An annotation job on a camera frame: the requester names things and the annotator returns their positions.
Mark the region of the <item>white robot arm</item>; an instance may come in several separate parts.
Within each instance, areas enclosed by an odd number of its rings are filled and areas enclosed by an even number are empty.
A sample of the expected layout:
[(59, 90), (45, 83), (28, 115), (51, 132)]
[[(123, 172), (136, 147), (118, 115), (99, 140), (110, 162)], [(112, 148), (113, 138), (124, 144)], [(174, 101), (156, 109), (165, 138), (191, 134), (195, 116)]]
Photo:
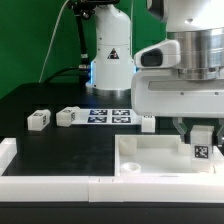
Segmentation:
[(146, 0), (166, 38), (131, 53), (131, 21), (96, 4), (97, 55), (87, 90), (131, 95), (142, 116), (224, 118), (224, 0)]

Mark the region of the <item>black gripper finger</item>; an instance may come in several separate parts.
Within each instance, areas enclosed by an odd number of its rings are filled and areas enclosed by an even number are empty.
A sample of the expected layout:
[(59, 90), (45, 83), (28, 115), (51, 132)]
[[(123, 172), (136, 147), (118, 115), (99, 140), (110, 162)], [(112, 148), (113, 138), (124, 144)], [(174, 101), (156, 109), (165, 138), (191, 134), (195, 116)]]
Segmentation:
[(223, 145), (224, 143), (224, 119), (219, 119), (219, 128), (216, 133), (216, 145)]
[(173, 125), (176, 128), (176, 130), (178, 131), (181, 141), (183, 143), (189, 143), (190, 142), (189, 130), (184, 123), (184, 119), (181, 117), (174, 117)]

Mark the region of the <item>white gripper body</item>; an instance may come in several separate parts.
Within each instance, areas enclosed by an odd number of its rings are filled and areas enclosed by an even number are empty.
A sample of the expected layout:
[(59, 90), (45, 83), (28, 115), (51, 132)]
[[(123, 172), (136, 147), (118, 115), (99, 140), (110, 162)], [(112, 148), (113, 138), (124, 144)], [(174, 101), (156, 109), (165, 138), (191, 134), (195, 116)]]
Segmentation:
[[(161, 66), (144, 66), (141, 57), (158, 50)], [(132, 78), (131, 105), (141, 116), (224, 118), (224, 69), (217, 79), (182, 80), (175, 66), (180, 45), (165, 40), (134, 56), (138, 72)]]

